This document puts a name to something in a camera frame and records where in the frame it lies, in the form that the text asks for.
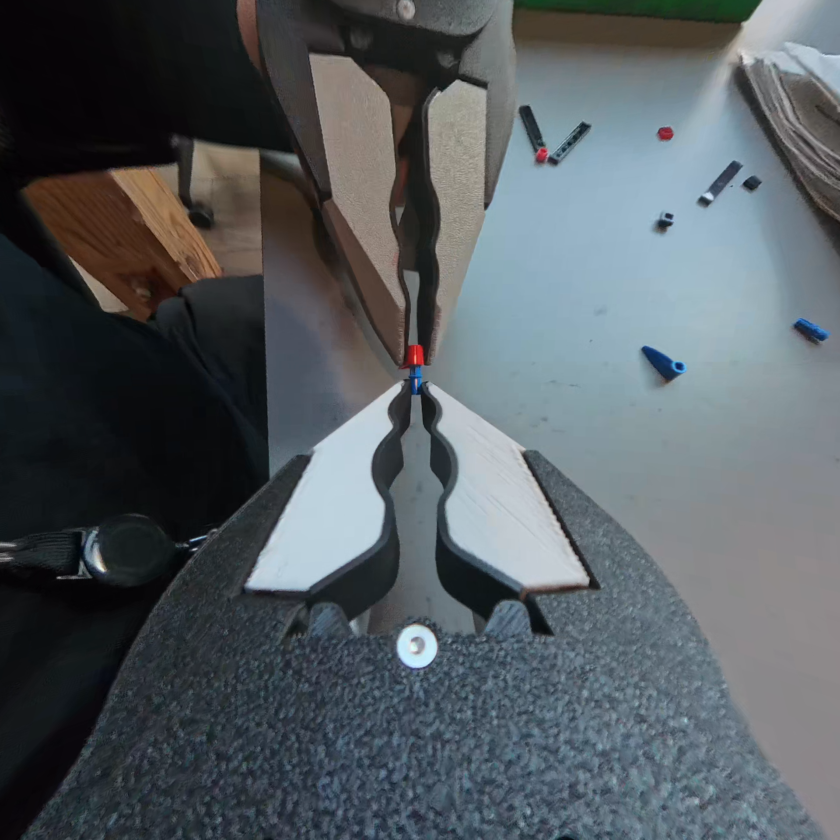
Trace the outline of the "blue curved toy brick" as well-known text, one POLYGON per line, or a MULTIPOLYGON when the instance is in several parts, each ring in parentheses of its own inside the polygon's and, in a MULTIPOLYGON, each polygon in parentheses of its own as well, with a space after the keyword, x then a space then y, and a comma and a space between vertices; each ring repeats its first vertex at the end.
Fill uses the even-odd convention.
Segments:
POLYGON ((664 382, 672 382, 687 371, 685 362, 674 360, 654 347, 644 345, 640 350, 645 360, 664 382))

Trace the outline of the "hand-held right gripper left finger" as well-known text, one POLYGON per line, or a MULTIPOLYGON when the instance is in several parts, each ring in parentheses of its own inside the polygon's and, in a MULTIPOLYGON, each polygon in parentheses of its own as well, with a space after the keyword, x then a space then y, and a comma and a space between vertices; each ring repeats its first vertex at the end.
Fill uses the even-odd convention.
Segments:
POLYGON ((412 399, 397 383, 313 448, 245 592, 331 602, 357 617, 391 590, 400 556, 391 487, 412 399))

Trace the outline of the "black badge reel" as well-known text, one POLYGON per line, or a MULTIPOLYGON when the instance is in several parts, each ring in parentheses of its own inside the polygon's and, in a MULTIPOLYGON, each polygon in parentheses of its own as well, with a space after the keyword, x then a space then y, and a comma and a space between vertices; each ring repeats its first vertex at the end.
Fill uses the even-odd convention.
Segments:
POLYGON ((102 585, 139 588, 164 576, 178 553, 176 543, 155 521, 136 513, 122 514, 83 538, 79 573, 102 585))

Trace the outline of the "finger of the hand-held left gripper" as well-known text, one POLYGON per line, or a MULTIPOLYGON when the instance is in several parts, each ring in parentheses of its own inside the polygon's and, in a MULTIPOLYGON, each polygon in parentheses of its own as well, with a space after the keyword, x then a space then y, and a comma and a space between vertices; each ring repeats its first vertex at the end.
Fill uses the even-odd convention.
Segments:
POLYGON ((423 110, 428 210, 418 337, 435 361, 485 220, 487 91, 464 80, 434 91, 423 110))
POLYGON ((371 327, 403 365, 410 305, 392 221, 391 103, 352 58, 311 53, 309 60, 331 193, 322 208, 371 327))

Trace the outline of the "green plastic bin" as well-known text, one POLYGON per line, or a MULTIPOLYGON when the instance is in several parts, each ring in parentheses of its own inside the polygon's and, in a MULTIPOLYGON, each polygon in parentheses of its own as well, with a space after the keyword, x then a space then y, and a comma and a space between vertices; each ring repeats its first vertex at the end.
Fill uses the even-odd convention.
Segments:
POLYGON ((515 7, 540 12, 675 19, 740 24, 760 1, 515 1, 515 7))

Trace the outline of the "instruction booklet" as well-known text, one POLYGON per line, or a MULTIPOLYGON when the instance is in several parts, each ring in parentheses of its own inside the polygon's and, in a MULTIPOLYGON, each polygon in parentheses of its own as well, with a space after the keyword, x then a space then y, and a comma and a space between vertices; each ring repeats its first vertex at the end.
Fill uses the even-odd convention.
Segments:
POLYGON ((739 54, 739 67, 798 182, 813 203, 839 220, 839 55, 787 42, 739 54))

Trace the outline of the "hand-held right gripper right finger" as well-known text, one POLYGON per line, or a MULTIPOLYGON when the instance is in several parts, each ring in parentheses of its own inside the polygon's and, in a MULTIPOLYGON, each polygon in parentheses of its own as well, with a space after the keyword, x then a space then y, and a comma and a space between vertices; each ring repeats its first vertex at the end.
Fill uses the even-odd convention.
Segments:
POLYGON ((589 568, 525 448, 438 385, 424 384, 421 401, 443 489, 435 563, 446 592, 481 618, 504 601, 542 618, 538 596, 590 589, 589 568))

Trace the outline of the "person's left forearm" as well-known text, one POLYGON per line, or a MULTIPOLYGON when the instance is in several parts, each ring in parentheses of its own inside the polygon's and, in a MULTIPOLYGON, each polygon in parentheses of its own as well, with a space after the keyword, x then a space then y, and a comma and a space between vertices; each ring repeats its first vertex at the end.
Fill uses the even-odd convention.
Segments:
POLYGON ((1 2, 2 171, 174 160, 172 135, 290 152, 231 1, 1 2))

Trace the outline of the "wooden post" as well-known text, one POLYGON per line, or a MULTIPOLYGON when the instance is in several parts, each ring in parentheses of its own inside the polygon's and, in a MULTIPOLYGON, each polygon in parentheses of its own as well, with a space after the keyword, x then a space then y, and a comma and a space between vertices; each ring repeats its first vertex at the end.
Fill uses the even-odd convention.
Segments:
POLYGON ((137 320, 183 287, 223 275, 155 169, 55 175, 24 194, 67 255, 137 320))

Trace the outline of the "long grey-blue toy plate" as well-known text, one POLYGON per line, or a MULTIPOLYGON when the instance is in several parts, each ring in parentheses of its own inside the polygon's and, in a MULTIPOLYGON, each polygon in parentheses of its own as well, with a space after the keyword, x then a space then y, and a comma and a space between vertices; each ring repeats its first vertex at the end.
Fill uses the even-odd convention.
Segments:
POLYGON ((710 184, 708 189, 703 192, 698 198, 697 203, 701 206, 708 207, 712 204, 723 190, 730 185, 732 180, 741 171, 742 163, 740 161, 732 161, 710 184))

